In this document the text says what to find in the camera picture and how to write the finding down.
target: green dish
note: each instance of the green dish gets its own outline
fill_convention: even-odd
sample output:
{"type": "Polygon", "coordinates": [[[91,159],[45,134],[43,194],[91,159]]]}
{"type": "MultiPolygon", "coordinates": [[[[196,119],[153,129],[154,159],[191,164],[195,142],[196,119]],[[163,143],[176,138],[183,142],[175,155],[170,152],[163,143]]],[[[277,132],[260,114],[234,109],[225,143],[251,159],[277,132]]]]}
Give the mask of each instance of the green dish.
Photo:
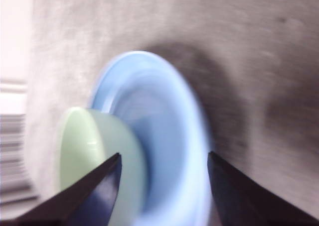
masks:
{"type": "Polygon", "coordinates": [[[141,145],[113,115],[82,108],[71,108],[66,113],[60,140],[60,190],[117,152],[122,155],[122,174],[109,226],[129,226],[146,196],[146,162],[141,145]]]}

